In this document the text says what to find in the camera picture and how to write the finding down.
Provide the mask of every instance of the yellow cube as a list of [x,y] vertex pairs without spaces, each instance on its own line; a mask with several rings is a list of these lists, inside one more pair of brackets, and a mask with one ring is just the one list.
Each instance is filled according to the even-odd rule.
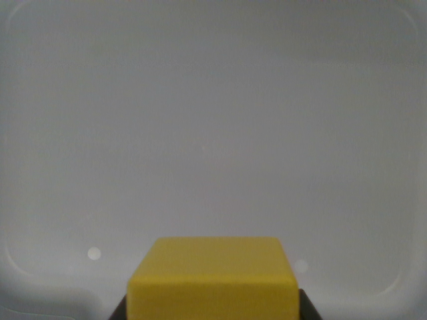
[[298,284],[276,238],[158,239],[127,286],[128,320],[297,320]]

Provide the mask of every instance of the white plastic container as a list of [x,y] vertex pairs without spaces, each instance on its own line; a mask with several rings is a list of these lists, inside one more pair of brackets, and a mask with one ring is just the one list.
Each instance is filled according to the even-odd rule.
[[1,319],[107,319],[166,235],[276,236],[325,319],[427,319],[424,1],[0,10]]

